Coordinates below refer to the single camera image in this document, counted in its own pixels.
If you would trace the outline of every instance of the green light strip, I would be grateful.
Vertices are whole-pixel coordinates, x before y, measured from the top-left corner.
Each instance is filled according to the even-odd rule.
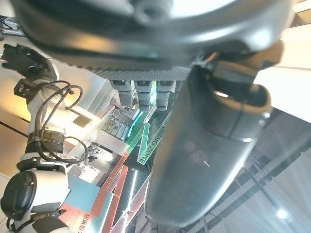
[[[139,118],[141,117],[141,115],[142,115],[143,113],[144,113],[144,112],[140,112],[140,114],[138,115],[138,117],[134,120],[134,122],[133,122],[133,124],[132,124],[132,126],[131,126],[131,128],[130,128],[130,131],[129,131],[128,134],[127,134],[127,137],[129,137],[129,136],[131,135],[131,132],[132,132],[132,130],[133,130],[134,125],[137,123],[137,121],[139,120]]]
[[[150,128],[150,124],[149,123],[144,124],[144,130],[143,130],[143,133],[142,133],[142,139],[141,139],[140,148],[139,148],[139,152],[138,152],[138,159],[140,158],[140,156],[142,155],[143,151],[147,147],[148,136],[149,136],[149,128]]]
[[[137,162],[139,162],[140,164],[145,165],[150,156],[152,155],[152,152],[159,145],[160,141],[162,140],[166,124],[170,119],[170,115],[171,113],[168,114],[168,116],[165,118],[165,120],[163,121],[162,125],[160,126],[154,137],[151,139],[150,143],[147,145],[146,149],[143,151],[141,156],[138,157]]]
[[[132,150],[134,149],[134,147],[136,146],[137,142],[140,140],[142,133],[143,133],[144,127],[142,127],[138,134],[134,137],[133,141],[131,142],[131,144],[129,145],[128,149],[126,150],[127,154],[130,154],[132,152]]]

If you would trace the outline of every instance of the gray cylindrical part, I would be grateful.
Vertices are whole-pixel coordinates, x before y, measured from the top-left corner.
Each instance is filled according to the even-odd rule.
[[[151,95],[151,81],[135,81],[135,88],[137,90],[139,109],[142,112],[150,111],[150,95]]]
[[[156,82],[156,109],[158,111],[167,110],[170,91],[173,90],[175,81]]]
[[[110,81],[112,87],[118,91],[120,104],[122,106],[132,106],[132,86],[131,81]]]

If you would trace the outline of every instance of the red panel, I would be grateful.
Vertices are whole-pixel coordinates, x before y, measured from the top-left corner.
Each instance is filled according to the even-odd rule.
[[[112,201],[111,201],[111,204],[108,210],[107,218],[104,223],[102,233],[109,233],[112,228],[112,224],[116,216],[116,212],[117,212],[120,196],[122,193],[122,189],[124,186],[127,171],[128,171],[128,167],[123,166],[121,170],[121,174],[118,179],[118,183],[117,183],[114,195],[112,197]]]

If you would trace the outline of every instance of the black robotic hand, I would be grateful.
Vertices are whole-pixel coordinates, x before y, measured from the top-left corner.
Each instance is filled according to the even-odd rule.
[[[12,69],[30,80],[46,77],[54,81],[57,75],[52,64],[35,50],[17,44],[15,47],[5,44],[2,59],[2,67]]]

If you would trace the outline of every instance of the machine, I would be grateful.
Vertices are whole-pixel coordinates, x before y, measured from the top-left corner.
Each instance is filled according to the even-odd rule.
[[[86,145],[80,160],[66,158],[63,153],[68,110],[82,97],[82,89],[58,80],[54,66],[36,51],[17,45],[4,46],[4,68],[16,70],[25,78],[20,79],[14,94],[26,99],[31,113],[29,136],[25,154],[17,164],[19,173],[9,181],[1,208],[8,216],[7,227],[17,233],[53,232],[71,230],[58,216],[65,210],[60,206],[68,194],[67,170],[72,164],[87,159]],[[66,106],[65,97],[79,90],[75,103]]]

